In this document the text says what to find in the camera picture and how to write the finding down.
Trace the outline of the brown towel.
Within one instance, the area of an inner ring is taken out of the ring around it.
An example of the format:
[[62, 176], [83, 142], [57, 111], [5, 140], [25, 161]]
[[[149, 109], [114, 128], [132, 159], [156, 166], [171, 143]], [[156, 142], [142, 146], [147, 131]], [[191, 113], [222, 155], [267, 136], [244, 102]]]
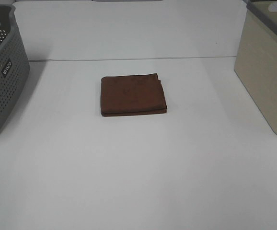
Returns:
[[156, 73], [101, 78], [101, 115], [152, 115], [167, 112], [165, 94]]

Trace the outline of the beige plastic basket grey rim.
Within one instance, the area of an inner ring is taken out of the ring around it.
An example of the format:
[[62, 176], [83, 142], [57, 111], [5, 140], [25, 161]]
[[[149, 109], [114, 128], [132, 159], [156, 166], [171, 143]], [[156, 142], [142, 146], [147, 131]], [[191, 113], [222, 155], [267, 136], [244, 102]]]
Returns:
[[234, 71], [277, 135], [277, 0], [249, 0]]

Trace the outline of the grey perforated plastic basket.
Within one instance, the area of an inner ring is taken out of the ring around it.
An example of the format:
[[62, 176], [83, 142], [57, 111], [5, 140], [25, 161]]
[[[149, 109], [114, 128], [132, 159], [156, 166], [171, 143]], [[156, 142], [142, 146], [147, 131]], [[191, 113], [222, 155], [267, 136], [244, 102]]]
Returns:
[[14, 6], [0, 4], [0, 130], [15, 107], [30, 72], [14, 12]]

